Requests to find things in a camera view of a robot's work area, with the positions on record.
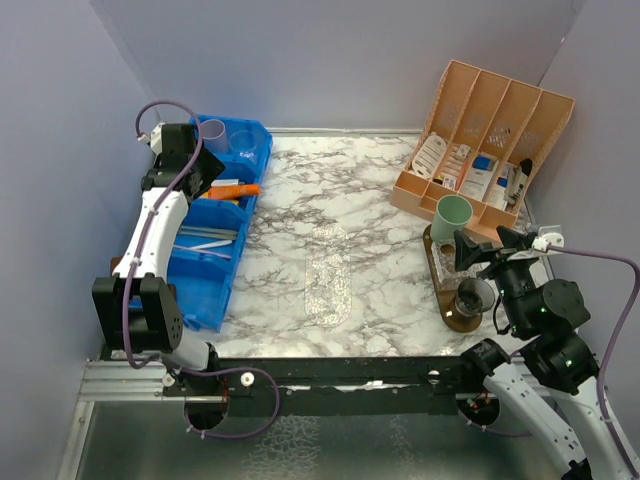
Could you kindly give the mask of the clear square toothbrush holder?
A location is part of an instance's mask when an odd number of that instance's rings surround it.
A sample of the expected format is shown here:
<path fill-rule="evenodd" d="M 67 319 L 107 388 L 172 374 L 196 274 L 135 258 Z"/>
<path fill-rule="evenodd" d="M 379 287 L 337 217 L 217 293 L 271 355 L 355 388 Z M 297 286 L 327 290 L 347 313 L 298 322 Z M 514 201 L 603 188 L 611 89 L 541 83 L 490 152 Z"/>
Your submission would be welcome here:
<path fill-rule="evenodd" d="M 436 278 L 444 289 L 454 289 L 468 278 L 475 278 L 481 265 L 474 264 L 464 271 L 455 270 L 455 246 L 453 243 L 435 242 L 431 246 Z"/>

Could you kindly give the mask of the dark blue plastic cup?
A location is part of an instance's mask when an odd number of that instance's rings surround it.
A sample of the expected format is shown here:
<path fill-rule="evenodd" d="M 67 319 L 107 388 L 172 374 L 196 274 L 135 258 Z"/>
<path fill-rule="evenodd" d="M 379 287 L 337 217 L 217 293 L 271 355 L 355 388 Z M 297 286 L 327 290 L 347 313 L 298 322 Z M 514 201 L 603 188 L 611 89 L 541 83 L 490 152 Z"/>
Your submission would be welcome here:
<path fill-rule="evenodd" d="M 479 278 L 463 280 L 445 313 L 446 319 L 467 319 L 482 315 L 492 308 L 496 295 L 491 285 Z"/>

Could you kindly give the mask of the green plastic cup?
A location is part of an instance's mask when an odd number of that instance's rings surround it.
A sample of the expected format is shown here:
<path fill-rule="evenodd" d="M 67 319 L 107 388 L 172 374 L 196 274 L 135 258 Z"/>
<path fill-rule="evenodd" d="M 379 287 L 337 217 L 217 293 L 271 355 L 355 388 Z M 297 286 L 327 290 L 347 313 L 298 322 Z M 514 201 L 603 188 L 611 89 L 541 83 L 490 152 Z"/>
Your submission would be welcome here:
<path fill-rule="evenodd" d="M 472 216 L 473 207 L 466 198 L 458 195 L 443 196 L 436 204 L 430 229 L 431 240 L 453 240 L 454 233 L 464 229 Z"/>

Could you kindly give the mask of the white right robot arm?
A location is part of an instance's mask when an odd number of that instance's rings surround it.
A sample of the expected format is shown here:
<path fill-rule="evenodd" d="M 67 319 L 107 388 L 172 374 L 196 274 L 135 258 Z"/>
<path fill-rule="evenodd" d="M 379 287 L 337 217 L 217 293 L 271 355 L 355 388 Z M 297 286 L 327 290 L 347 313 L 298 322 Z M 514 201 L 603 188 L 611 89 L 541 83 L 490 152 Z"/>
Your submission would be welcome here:
<path fill-rule="evenodd" d="M 639 457 L 605 392 L 609 359 L 596 358 L 578 335 L 591 318 L 577 283 L 552 279 L 537 286 L 530 267 L 543 256 L 568 253 L 558 226 L 520 233 L 497 229 L 501 244 L 476 243 L 456 231 L 455 268 L 485 264 L 479 278 L 495 282 L 525 366 L 555 400 L 533 390 L 510 356 L 493 340 L 467 351 L 459 367 L 469 390 L 487 388 L 526 426 L 563 479 L 636 479 Z"/>

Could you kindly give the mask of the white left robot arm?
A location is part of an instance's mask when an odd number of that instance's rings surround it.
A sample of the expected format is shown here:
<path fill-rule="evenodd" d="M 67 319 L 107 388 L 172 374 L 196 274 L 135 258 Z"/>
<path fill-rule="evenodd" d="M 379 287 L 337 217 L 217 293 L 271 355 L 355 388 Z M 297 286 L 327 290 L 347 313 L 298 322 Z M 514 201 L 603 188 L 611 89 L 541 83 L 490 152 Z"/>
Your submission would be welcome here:
<path fill-rule="evenodd" d="M 186 372 L 186 382 L 206 395 L 221 371 L 205 341 L 187 333 L 168 267 L 191 203 L 224 170 L 198 143 L 196 125 L 159 123 L 142 142 L 154 163 L 141 180 L 140 214 L 125 253 L 92 285 L 92 299 L 106 346 L 125 353 L 136 369 L 161 361 Z"/>

